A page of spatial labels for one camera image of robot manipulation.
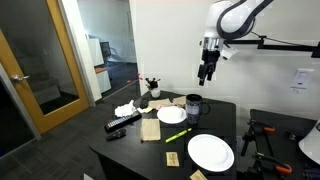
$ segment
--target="white paper plate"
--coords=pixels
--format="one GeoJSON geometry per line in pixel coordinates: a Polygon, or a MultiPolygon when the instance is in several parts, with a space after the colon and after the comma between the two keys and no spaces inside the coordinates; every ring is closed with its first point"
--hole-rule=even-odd
{"type": "Polygon", "coordinates": [[[234,155],[229,145],[209,134],[193,137],[188,143],[188,152],[196,164],[213,172],[225,171],[234,162],[234,155]]]}
{"type": "Polygon", "coordinates": [[[160,121],[167,124],[177,124],[187,118],[187,113],[184,109],[177,106],[162,107],[157,116],[160,121]]]}

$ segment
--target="white tissue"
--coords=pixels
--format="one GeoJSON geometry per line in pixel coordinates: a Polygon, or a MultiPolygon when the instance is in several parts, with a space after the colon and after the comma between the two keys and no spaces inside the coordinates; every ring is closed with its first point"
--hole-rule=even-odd
{"type": "Polygon", "coordinates": [[[136,111],[136,108],[133,106],[133,100],[131,100],[129,104],[118,106],[114,110],[114,113],[118,117],[123,117],[123,116],[131,115],[134,111],[136,111]]]}

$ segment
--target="wooden block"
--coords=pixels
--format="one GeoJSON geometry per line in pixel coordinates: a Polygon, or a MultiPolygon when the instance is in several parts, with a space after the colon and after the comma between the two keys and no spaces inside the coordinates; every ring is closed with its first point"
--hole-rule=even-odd
{"type": "Polygon", "coordinates": [[[191,180],[207,180],[207,178],[201,173],[200,170],[196,171],[190,176],[191,180]]]}
{"type": "Polygon", "coordinates": [[[167,166],[179,167],[178,153],[166,152],[166,155],[167,155],[167,166]]]}

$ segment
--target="black cable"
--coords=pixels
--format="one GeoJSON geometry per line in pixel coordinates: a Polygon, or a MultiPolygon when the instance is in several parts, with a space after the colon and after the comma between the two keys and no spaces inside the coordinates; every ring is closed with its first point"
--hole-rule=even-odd
{"type": "MultiPolygon", "coordinates": [[[[259,34],[255,33],[255,32],[251,32],[252,34],[258,36],[258,37],[261,37],[259,34]]],[[[306,46],[306,47],[312,47],[312,46],[307,46],[307,45],[303,45],[303,44],[295,44],[295,43],[290,43],[290,42],[286,42],[286,41],[280,41],[280,40],[276,40],[276,39],[272,39],[272,38],[268,38],[266,37],[265,39],[268,39],[270,41],[276,41],[276,42],[280,42],[280,43],[283,43],[283,44],[290,44],[290,45],[294,45],[294,46],[306,46]]]]}

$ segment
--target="marker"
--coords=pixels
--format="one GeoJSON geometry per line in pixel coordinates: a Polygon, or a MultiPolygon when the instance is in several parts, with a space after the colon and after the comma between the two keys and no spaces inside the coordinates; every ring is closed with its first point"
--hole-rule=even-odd
{"type": "Polygon", "coordinates": [[[180,133],[172,136],[171,138],[166,139],[166,143],[168,143],[168,142],[170,142],[170,141],[173,141],[173,140],[177,139],[178,137],[187,134],[187,132],[189,132],[189,131],[191,131],[191,130],[192,130],[192,128],[189,128],[188,130],[184,130],[184,131],[182,131],[182,132],[180,132],[180,133]]]}

